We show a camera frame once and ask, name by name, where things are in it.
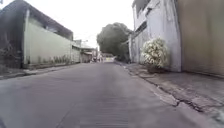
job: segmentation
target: street curb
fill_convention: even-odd
[[[177,106],[178,110],[185,115],[189,120],[192,120],[194,123],[199,125],[201,128],[223,128],[221,124],[218,124],[212,118],[195,111],[188,104],[181,102]]]
[[[181,113],[186,115],[187,118],[194,121],[196,124],[198,124],[202,128],[223,128],[223,125],[221,123],[213,118],[209,118],[209,116],[206,116],[200,108],[195,106],[195,104],[191,103],[185,103],[186,101],[179,100],[175,98],[172,94],[165,91],[161,86],[157,85],[154,82],[148,81],[144,77],[139,76],[139,74],[135,74],[134,72],[130,71],[124,65],[118,64],[121,67],[123,67],[125,70],[127,70],[129,73],[133,73],[138,78],[144,80],[145,82],[151,84],[154,87],[148,87],[149,90],[151,90],[159,99],[162,101],[177,107]]]
[[[43,69],[44,71],[36,71],[36,72],[35,71],[33,71],[33,72],[32,71],[30,71],[30,72],[23,71],[23,72],[20,72],[20,73],[0,76],[0,80],[12,79],[12,78],[17,78],[17,77],[32,76],[32,75],[40,75],[40,74],[45,74],[45,73],[49,73],[49,72],[54,72],[54,71],[67,69],[67,68],[70,68],[71,66],[74,66],[74,65],[66,66],[66,67],[59,68],[59,69],[50,69],[50,70],[44,70]]]

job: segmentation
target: sky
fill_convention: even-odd
[[[13,0],[3,0],[0,9]],[[133,0],[25,0],[74,33],[74,39],[88,40],[97,47],[96,35],[102,27],[121,22],[134,28]]]

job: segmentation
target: asphalt road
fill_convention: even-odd
[[[1,127],[199,128],[113,63],[0,81]]]

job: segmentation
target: white flowering bush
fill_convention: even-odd
[[[145,42],[142,49],[142,56],[144,57],[145,64],[157,68],[164,68],[168,63],[168,52],[165,41],[156,38]]]

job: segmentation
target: building facade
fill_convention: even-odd
[[[170,53],[172,71],[181,71],[181,43],[173,0],[135,0],[133,14],[135,35],[132,35],[132,58],[134,62],[143,62],[141,49],[151,38],[165,40]]]
[[[160,37],[170,53],[170,70],[224,76],[224,1],[135,0],[132,7],[133,62],[141,63],[145,40]]]
[[[80,46],[73,42],[73,32],[27,2],[16,0],[6,6],[0,21],[2,65],[29,68],[80,62]]]

